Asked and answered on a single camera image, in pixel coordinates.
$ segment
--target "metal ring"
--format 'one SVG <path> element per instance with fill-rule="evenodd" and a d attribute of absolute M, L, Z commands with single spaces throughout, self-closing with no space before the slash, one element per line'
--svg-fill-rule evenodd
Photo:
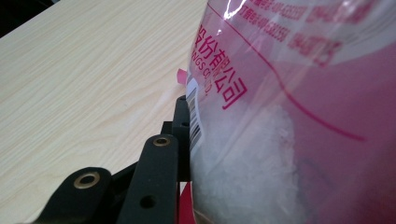
<path fill-rule="evenodd" d="M 86 182 L 87 178 L 89 178 L 89 177 L 93 177 L 93 180 L 89 179 L 89 181 Z M 88 172 L 88 173 L 85 173 L 85 174 L 79 176 L 75 180 L 74 186 L 75 186 L 76 189 L 88 189 L 88 188 L 91 188 L 91 187 L 95 186 L 99 182 L 99 180 L 100 180 L 99 173 L 97 173 L 97 172 Z"/>
<path fill-rule="evenodd" d="M 153 144 L 156 147 L 165 147 L 171 143 L 171 140 L 167 137 L 158 137 L 154 139 Z"/>

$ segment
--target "white powder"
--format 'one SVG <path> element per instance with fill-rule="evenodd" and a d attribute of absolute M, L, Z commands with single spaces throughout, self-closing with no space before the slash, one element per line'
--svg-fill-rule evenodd
<path fill-rule="evenodd" d="M 280 106 L 244 110 L 227 122 L 211 115 L 192 154 L 197 223 L 303 223 L 291 119 Z"/>

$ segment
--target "black metal bracket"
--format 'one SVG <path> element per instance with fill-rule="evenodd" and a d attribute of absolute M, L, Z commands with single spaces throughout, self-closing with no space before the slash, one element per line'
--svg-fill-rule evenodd
<path fill-rule="evenodd" d="M 179 183 L 187 181 L 190 112 L 181 96 L 174 120 L 147 140 L 138 162 L 114 175 L 97 167 L 74 172 L 34 223 L 177 223 Z"/>

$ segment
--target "light wood grain surface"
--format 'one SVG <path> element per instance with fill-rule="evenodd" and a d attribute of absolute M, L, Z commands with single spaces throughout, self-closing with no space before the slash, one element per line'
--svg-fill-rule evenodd
<path fill-rule="evenodd" d="M 172 120 L 205 0 L 62 0 L 0 39 L 0 223 L 76 170 L 116 173 Z"/>

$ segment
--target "transparent plastic bag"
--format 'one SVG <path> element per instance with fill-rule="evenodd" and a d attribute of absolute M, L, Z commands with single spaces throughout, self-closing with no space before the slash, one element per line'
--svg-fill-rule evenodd
<path fill-rule="evenodd" d="M 396 1 L 209 1 L 187 80 L 197 223 L 396 223 Z"/>

